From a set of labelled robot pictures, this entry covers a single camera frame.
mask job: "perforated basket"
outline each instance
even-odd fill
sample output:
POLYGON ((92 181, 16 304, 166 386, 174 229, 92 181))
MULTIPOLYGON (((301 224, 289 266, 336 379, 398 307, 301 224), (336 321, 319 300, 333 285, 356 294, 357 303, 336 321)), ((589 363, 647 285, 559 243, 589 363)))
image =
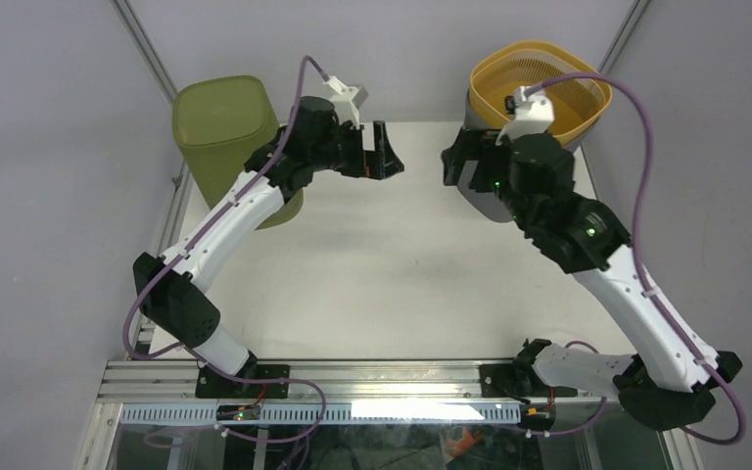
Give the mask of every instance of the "perforated basket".
MULTIPOLYGON (((596 70, 547 42, 517 42, 491 54, 474 68, 468 104, 485 125, 500 129, 509 122, 505 97, 515 88, 572 71, 596 70)), ((589 129, 612 100, 609 85, 594 80, 565 81, 549 87, 546 92, 555 111, 549 132, 564 146, 589 129)))

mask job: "green lid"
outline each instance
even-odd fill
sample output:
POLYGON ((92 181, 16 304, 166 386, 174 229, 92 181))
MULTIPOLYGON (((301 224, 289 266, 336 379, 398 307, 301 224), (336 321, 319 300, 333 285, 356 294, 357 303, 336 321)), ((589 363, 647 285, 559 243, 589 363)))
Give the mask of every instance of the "green lid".
POLYGON ((175 101, 174 139, 194 147, 251 138, 268 121, 266 101, 263 85, 253 76, 191 85, 175 101))

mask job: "robotic arm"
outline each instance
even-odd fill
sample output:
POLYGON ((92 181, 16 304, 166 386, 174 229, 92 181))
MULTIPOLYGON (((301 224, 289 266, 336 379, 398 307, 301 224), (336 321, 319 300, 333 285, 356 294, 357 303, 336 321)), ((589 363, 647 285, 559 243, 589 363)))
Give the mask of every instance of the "robotic arm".
POLYGON ((494 193, 525 237, 604 305, 637 354, 595 354, 534 340, 515 358, 509 390, 526 396, 567 386, 618 399, 633 418, 659 431, 701 421, 715 404, 710 391, 718 384, 651 295, 675 314, 726 381, 738 373, 741 361, 703 341, 655 284, 654 292, 645 292, 629 232, 603 203, 574 192, 574 157, 546 132, 554 120, 551 101, 543 91, 527 97, 525 89, 507 100, 513 117, 501 130, 460 130, 442 153, 444 183, 457 184, 466 161, 477 161, 469 187, 494 193))
POLYGON ((314 172, 331 169, 349 177, 385 179, 404 171, 383 121, 373 123, 375 150, 363 149, 358 107, 367 96, 364 88, 347 86, 336 77, 326 83, 334 96, 301 99, 283 154, 256 184, 246 188, 268 163, 284 126, 252 154, 245 171, 192 233, 158 258, 143 253, 134 262, 140 294, 166 268, 168 259, 180 257, 145 298, 142 312, 186 348, 231 375, 252 375, 257 359, 220 324, 219 310, 206 297, 226 261, 261 223, 312 181, 314 172), (244 194, 237 199, 242 189, 244 194), (187 251, 196 237, 200 239, 194 249, 187 251))

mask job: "white wall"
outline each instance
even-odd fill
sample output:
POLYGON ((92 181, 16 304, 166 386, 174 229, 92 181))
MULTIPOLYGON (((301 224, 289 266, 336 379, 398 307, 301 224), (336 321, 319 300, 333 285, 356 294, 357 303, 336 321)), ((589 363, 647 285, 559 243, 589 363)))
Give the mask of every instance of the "white wall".
MULTIPOLYGON (((177 88, 258 76, 280 118, 311 54, 364 83, 365 120, 462 120, 471 69, 524 39, 597 67, 633 0, 130 0, 177 88)), ((313 74, 306 91, 322 93, 313 74)))
MULTIPOLYGON (((706 468, 752 468, 752 2, 653 2, 614 76, 655 126, 643 224, 650 271, 696 331, 744 362, 734 387, 750 432, 739 446, 702 446, 706 468)), ((641 145, 621 97, 585 142, 599 195, 624 220, 641 145)), ((718 401, 698 428, 729 436, 733 413, 718 401)))
POLYGON ((0 0, 0 469, 72 468, 179 168, 111 4, 0 0))

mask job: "white table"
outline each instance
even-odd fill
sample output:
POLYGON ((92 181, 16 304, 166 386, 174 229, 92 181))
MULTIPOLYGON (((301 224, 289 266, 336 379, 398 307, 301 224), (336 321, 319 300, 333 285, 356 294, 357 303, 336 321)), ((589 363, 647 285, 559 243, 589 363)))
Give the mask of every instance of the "white table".
MULTIPOLYGON (((229 331, 262 358, 506 357, 527 338, 632 351, 514 223, 491 222, 443 186, 440 152, 459 125, 389 123, 406 168, 389 180, 316 174, 301 212, 256 232, 209 290, 229 331)), ((577 158, 577 189, 591 197, 577 158)), ((208 212, 192 191, 183 234, 208 212)), ((152 351, 173 341, 158 328, 152 351)))

